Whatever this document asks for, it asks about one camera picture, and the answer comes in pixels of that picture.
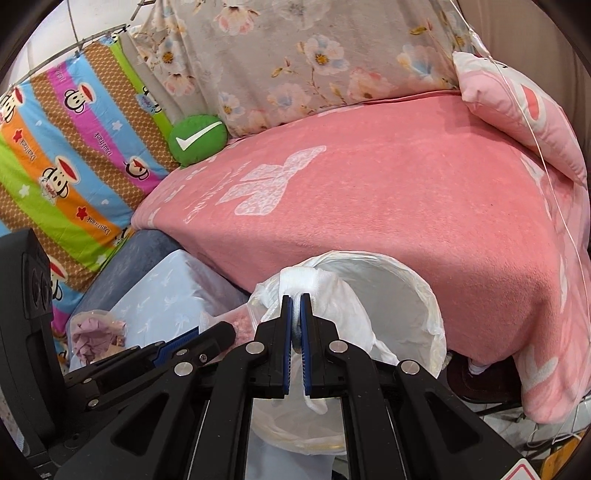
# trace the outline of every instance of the green pillow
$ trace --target green pillow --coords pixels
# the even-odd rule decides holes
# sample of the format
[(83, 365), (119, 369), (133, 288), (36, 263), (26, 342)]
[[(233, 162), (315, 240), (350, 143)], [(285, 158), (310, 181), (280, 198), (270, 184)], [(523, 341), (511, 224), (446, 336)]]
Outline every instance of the green pillow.
[(226, 125), (213, 115), (195, 115), (177, 123), (170, 132), (170, 153), (182, 168), (223, 150), (228, 141)]

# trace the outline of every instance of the pink pillow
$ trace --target pink pillow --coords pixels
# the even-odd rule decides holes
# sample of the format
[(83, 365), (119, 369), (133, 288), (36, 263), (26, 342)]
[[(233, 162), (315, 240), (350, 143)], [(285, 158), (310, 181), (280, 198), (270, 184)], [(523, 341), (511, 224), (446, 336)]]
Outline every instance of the pink pillow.
[[(531, 131), (496, 66), (471, 53), (453, 54), (462, 99), (470, 111), (539, 155)], [(586, 186), (587, 169), (579, 142), (564, 111), (528, 77), (499, 64), (528, 117), (546, 162)]]

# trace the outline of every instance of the metal rod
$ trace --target metal rod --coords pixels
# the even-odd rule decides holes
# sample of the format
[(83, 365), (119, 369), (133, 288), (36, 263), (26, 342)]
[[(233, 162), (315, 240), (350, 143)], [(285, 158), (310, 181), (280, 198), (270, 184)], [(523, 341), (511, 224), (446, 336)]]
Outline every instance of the metal rod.
[(81, 42), (79, 42), (79, 43), (74, 43), (74, 44), (70, 45), (69, 47), (64, 48), (63, 50), (60, 50), (55, 55), (52, 55), (47, 60), (45, 60), (44, 62), (40, 63), (39, 65), (37, 65), (32, 70), (30, 70), (23, 78), (21, 78), (20, 80), (18, 80), (15, 83), (11, 83), (9, 85), (9, 87), (8, 87), (8, 90), (0, 98), (0, 103), (2, 102), (2, 100), (4, 100), (4, 97), (6, 97), (7, 95), (10, 95), (12, 93), (12, 90), (13, 90), (13, 88), (16, 85), (19, 85), (22, 82), (24, 82), (25, 80), (28, 80), (33, 75), (35, 75), (39, 70), (41, 70), (43, 67), (49, 65), (55, 59), (58, 59), (59, 57), (61, 57), (62, 55), (68, 53), (69, 51), (74, 50), (78, 46), (84, 45), (86, 42), (90, 42), (92, 40), (96, 40), (97, 38), (101, 38), (103, 35), (107, 35), (107, 34), (109, 34), (111, 32), (116, 31), (116, 30), (123, 30), (126, 27), (127, 27), (127, 24), (121, 24), (121, 25), (117, 25), (116, 27), (108, 28), (107, 30), (103, 30), (102, 32), (98, 32), (98, 33), (96, 33), (96, 34), (94, 34), (94, 35), (92, 35), (90, 37), (83, 38), (81, 40)]
[(138, 16), (139, 9), (142, 8), (144, 5), (154, 5), (155, 3), (156, 3), (156, 0), (143, 0), (142, 2), (138, 3), (138, 6), (135, 9), (134, 14), (131, 15), (131, 18), (129, 19), (129, 21), (133, 22), (135, 20), (135, 17)]
[(74, 38), (76, 39), (76, 45), (78, 46), (78, 52), (76, 53), (76, 56), (78, 56), (80, 54), (80, 52), (82, 51), (83, 42), (80, 43), (80, 40), (78, 39), (78, 32), (76, 31), (76, 26), (74, 25), (74, 17), (72, 16), (72, 8), (70, 6), (70, 0), (67, 0), (67, 6), (68, 6), (68, 15), (70, 17), (70, 23), (72, 25), (72, 32), (74, 33)]

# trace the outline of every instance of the pink towel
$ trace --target pink towel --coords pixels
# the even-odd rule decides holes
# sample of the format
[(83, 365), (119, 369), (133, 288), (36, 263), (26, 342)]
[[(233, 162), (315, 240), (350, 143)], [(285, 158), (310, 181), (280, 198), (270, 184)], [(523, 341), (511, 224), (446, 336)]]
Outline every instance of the pink towel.
[(114, 355), (123, 350), (124, 327), (125, 322), (106, 322), (91, 316), (73, 328), (72, 350), (82, 360), (83, 365)]
[[(587, 191), (549, 170), (591, 286)], [(515, 354), (532, 419), (561, 420), (589, 382), (587, 299), (548, 175), (459, 95), (342, 108), (238, 141), (171, 173), (132, 223), (249, 291), (332, 249), (390, 255), (431, 285), (450, 348), (479, 364)]]

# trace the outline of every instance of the white string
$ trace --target white string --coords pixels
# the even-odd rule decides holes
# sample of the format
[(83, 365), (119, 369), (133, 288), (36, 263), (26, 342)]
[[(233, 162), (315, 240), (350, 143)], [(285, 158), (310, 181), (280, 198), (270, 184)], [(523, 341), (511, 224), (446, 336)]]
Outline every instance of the white string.
[(78, 56), (82, 52), (82, 45), (80, 43), (80, 40), (78, 39), (78, 32), (76, 31), (76, 26), (74, 25), (74, 17), (72, 16), (70, 0), (66, 0), (66, 4), (68, 6), (68, 16), (70, 17), (70, 25), (72, 25), (72, 32), (74, 33), (74, 38), (76, 39), (76, 45), (78, 45), (78, 51), (76, 52), (76, 55)]
[[(462, 21), (466, 24), (466, 27), (468, 28), (468, 31), (470, 32), (470, 37), (472, 38), (472, 43), (476, 47), (477, 51), (481, 55), (484, 55), (489, 61), (491, 61), (493, 63), (493, 65), (495, 65), (496, 69), (498, 70), (499, 74), (501, 75), (501, 78), (503, 79), (503, 81), (505, 83), (505, 86), (507, 88), (507, 92), (511, 95), (511, 98), (515, 101), (515, 104), (517, 105), (517, 107), (519, 107), (519, 110), (521, 111), (521, 114), (523, 115), (523, 118), (525, 119), (525, 123), (527, 124), (527, 126), (530, 129), (531, 136), (533, 137), (533, 139), (535, 141), (535, 146), (538, 149), (538, 153), (539, 153), (540, 158), (542, 160), (542, 165), (544, 166), (544, 170), (545, 170), (546, 175), (548, 177), (548, 183), (550, 184), (550, 190), (552, 190), (552, 195), (554, 197), (554, 201), (556, 202), (556, 206), (558, 208), (558, 212), (560, 214), (560, 218), (562, 220), (562, 223), (564, 225), (564, 228), (566, 229), (566, 232), (569, 235), (570, 241), (572, 242), (572, 244), (574, 246), (574, 251), (577, 254), (577, 259), (579, 260), (579, 267), (580, 267), (580, 270), (581, 270), (581, 277), (583, 279), (583, 287), (584, 287), (584, 291), (585, 291), (585, 300), (586, 300), (586, 306), (587, 306), (587, 329), (588, 329), (588, 335), (589, 335), (589, 351), (587, 353), (587, 362), (586, 362), (586, 365), (585, 365), (585, 370), (583, 371), (583, 376), (582, 376), (582, 378), (580, 380), (579, 389), (577, 390), (577, 395), (575, 396), (574, 403), (572, 405), (572, 408), (570, 409), (571, 411), (573, 411), (574, 408), (579, 403), (578, 402), (579, 397), (583, 397), (583, 394), (585, 393), (585, 391), (587, 389), (587, 384), (586, 383), (583, 383), (583, 382), (585, 382), (585, 379), (587, 378), (587, 375), (588, 375), (587, 369), (591, 366), (591, 313), (589, 311), (589, 293), (587, 292), (587, 283), (585, 281), (585, 274), (584, 274), (584, 269), (583, 269), (583, 263), (581, 261), (580, 255), (579, 255), (579, 249), (577, 247), (576, 242), (573, 239), (573, 236), (570, 233), (569, 227), (566, 225), (566, 220), (564, 219), (564, 215), (562, 213), (562, 210), (560, 209), (560, 205), (558, 204), (558, 198), (556, 197), (556, 192), (554, 191), (554, 187), (553, 187), (552, 181), (550, 179), (550, 174), (548, 173), (548, 167), (546, 165), (546, 160), (544, 159), (544, 155), (542, 154), (542, 149), (540, 148), (540, 144), (538, 143), (538, 139), (535, 136), (534, 129), (532, 128), (532, 126), (530, 124), (530, 121), (527, 118), (527, 115), (525, 114), (525, 111), (524, 111), (523, 107), (521, 106), (519, 100), (517, 99), (517, 97), (513, 93), (513, 90), (509, 86), (509, 82), (507, 81), (506, 77), (503, 75), (503, 72), (499, 68), (499, 64), (501, 64), (501, 65), (504, 65), (504, 64), (502, 64), (500, 62), (497, 62), (495, 59), (492, 58), (491, 53), (488, 51), (488, 49), (486, 48), (486, 46), (484, 45), (484, 43), (482, 42), (482, 40), (480, 39), (480, 37), (478, 36), (478, 34), (470, 26), (470, 24), (468, 23), (468, 21), (464, 18), (464, 15), (460, 11), (460, 9), (456, 6), (456, 4), (453, 1), (450, 2), (450, 3), (456, 9), (456, 12), (458, 13), (458, 15), (460, 15), (460, 18), (462, 19)], [(567, 416), (567, 418), (565, 419), (565, 421), (563, 422), (563, 424), (559, 428), (558, 433), (556, 434), (556, 436), (552, 440), (552, 444), (554, 444), (557, 441), (557, 439), (558, 439), (558, 437), (560, 435), (560, 431), (566, 425), (566, 422), (568, 421), (569, 417), (570, 417), (570, 415)]]

